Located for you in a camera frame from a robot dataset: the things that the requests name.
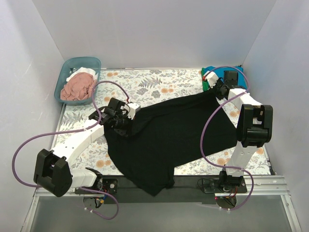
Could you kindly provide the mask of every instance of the floral tablecloth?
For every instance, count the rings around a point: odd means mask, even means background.
[[[202,92],[202,82],[199,70],[117,70],[101,71],[100,80],[111,80],[119,83],[130,95],[133,102],[142,107],[149,106],[168,99],[197,94]],[[107,105],[110,98],[125,100],[123,92],[115,85],[101,84],[98,86],[96,103]],[[87,117],[94,112],[92,104],[84,106],[66,106],[61,120],[60,131],[79,129]],[[224,111],[237,125],[239,111],[228,103]],[[62,143],[70,134],[59,135],[56,144]],[[95,140],[75,161],[74,169],[91,167],[104,175],[120,175],[121,172],[113,164],[107,152],[107,142],[102,136]],[[214,163],[227,163],[234,148],[208,156]],[[217,175],[221,169],[209,165],[203,158],[175,168],[175,175]],[[262,148],[251,158],[247,170],[252,174],[270,174],[267,159]]]

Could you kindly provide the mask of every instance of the gray wall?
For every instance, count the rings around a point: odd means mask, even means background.
[[[275,0],[33,0],[64,59],[106,68],[239,65]]]
[[[53,91],[63,58],[31,0],[0,0],[0,231],[20,231],[33,188],[19,184],[12,156],[27,138],[55,131],[60,105]],[[20,152],[17,172],[33,183],[35,158],[51,137]]]
[[[244,62],[252,95],[274,107],[267,150],[283,174],[303,231],[309,231],[309,2],[278,0]]]

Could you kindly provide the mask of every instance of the pink cloth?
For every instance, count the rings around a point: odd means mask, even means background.
[[[96,84],[93,75],[80,72],[70,79],[60,93],[64,101],[79,101],[91,98],[92,88]]]

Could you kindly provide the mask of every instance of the black cloth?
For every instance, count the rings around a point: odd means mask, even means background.
[[[202,157],[201,133],[218,106],[215,95],[206,91],[142,108],[129,137],[105,131],[108,153],[126,178],[155,196],[173,186],[174,167]],[[220,109],[206,129],[204,153],[211,155],[236,142],[236,129]]]

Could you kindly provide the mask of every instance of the purple cable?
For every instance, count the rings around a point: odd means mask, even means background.
[[[95,127],[97,124],[99,124],[99,122],[101,121],[101,118],[102,118],[102,114],[101,114],[101,111],[98,109],[96,103],[95,103],[95,88],[101,84],[101,83],[111,83],[111,84],[114,84],[114,85],[117,85],[119,88],[121,88],[121,90],[124,92],[124,94],[126,95],[127,97],[127,101],[129,101],[130,97],[129,95],[127,94],[127,92],[124,90],[124,88],[122,88],[119,84],[117,84],[116,82],[113,82],[113,81],[100,81],[98,82],[95,86],[93,86],[92,88],[92,103],[93,103],[93,106],[95,107],[97,113],[98,113],[98,121],[93,124],[92,126],[90,127],[87,127],[86,130],[89,130],[93,127]],[[68,130],[68,131],[58,131],[58,132],[50,132],[50,133],[45,133],[45,134],[39,134],[39,135],[36,135],[32,138],[29,138],[27,139],[26,141],[24,141],[19,147],[18,149],[15,151],[14,155],[13,155],[13,159],[12,159],[12,171],[13,171],[13,175],[15,177],[15,179],[25,185],[25,186],[28,186],[28,187],[35,187],[35,188],[38,188],[40,187],[39,185],[33,185],[33,184],[29,184],[29,183],[26,183],[24,182],[23,180],[21,180],[17,173],[16,173],[16,169],[15,169],[15,160],[16,160],[16,157],[17,157],[17,154],[19,153],[19,151],[23,148],[24,145],[26,145],[27,143],[29,143],[30,141],[34,140],[34,139],[37,139],[37,138],[41,138],[41,137],[44,137],[44,136],[48,136],[48,135],[56,135],[56,134],[66,134],[66,133],[77,133],[77,132],[83,132],[85,129],[78,129],[78,130]]]
[[[200,151],[201,151],[201,154],[202,154],[203,158],[204,158],[209,164],[211,164],[211,165],[213,165],[213,166],[215,166],[215,167],[218,167],[218,168],[239,169],[239,170],[244,171],[245,173],[247,173],[247,174],[250,176],[251,181],[252,181],[251,190],[250,190],[248,196],[246,197],[246,199],[245,199],[240,205],[238,205],[238,206],[236,206],[236,207],[230,209],[230,210],[235,210],[235,209],[239,209],[240,207],[242,207],[242,206],[248,201],[248,199],[250,198],[250,196],[251,196],[251,194],[252,194],[252,192],[253,192],[253,186],[254,186],[254,179],[253,179],[253,176],[251,175],[250,172],[248,172],[247,170],[244,170],[244,169],[242,169],[242,168],[240,168],[240,167],[235,167],[235,166],[222,166],[222,165],[215,164],[215,163],[211,162],[209,159],[206,158],[206,156],[205,156],[205,154],[204,154],[204,151],[203,151],[203,140],[204,140],[204,135],[205,135],[206,128],[207,128],[208,124],[210,123],[210,121],[212,120],[212,118],[215,116],[215,114],[216,114],[225,104],[227,104],[228,102],[231,102],[232,100],[234,100],[234,99],[240,97],[241,95],[246,94],[246,93],[249,91],[249,89],[250,89],[250,83],[249,83],[248,78],[246,77],[246,75],[245,75],[241,70],[239,70],[238,68],[232,67],[232,66],[220,66],[220,67],[214,68],[214,69],[212,69],[211,71],[209,71],[207,74],[204,74],[204,78],[205,78],[209,73],[211,73],[212,71],[214,71],[214,70],[216,70],[216,69],[220,69],[220,68],[231,68],[231,69],[235,69],[236,71],[238,71],[238,72],[239,72],[240,74],[242,74],[243,77],[245,78],[248,88],[247,88],[247,90],[246,90],[245,92],[242,92],[242,93],[240,93],[240,94],[238,94],[238,95],[232,97],[231,99],[225,101],[225,102],[222,103],[221,105],[219,105],[219,107],[212,113],[212,115],[208,118],[208,120],[207,120],[207,122],[206,122],[206,124],[205,124],[205,126],[204,126],[204,128],[203,128],[203,132],[202,132],[202,134],[201,134],[201,139],[200,139],[200,143],[199,143],[199,148],[200,148]]]
[[[92,190],[92,189],[87,189],[87,188],[86,188],[86,189],[85,189],[85,188],[79,188],[79,189],[85,190],[85,191],[88,191],[88,192],[96,192],[96,193],[100,193],[100,194],[107,195],[107,196],[109,196],[110,198],[112,198],[112,199],[114,200],[114,202],[116,203],[116,205],[117,205],[117,211],[116,211],[116,213],[115,213],[112,217],[104,216],[104,215],[102,215],[101,213],[99,213],[98,211],[86,207],[87,210],[89,210],[89,211],[92,212],[92,213],[95,213],[96,215],[99,215],[101,218],[106,219],[106,220],[112,220],[112,219],[114,219],[114,218],[117,216],[117,214],[118,214],[118,212],[119,212],[119,203],[118,203],[117,199],[116,199],[113,195],[111,195],[111,194],[109,194],[109,193],[107,193],[107,192],[98,191],[98,190]]]

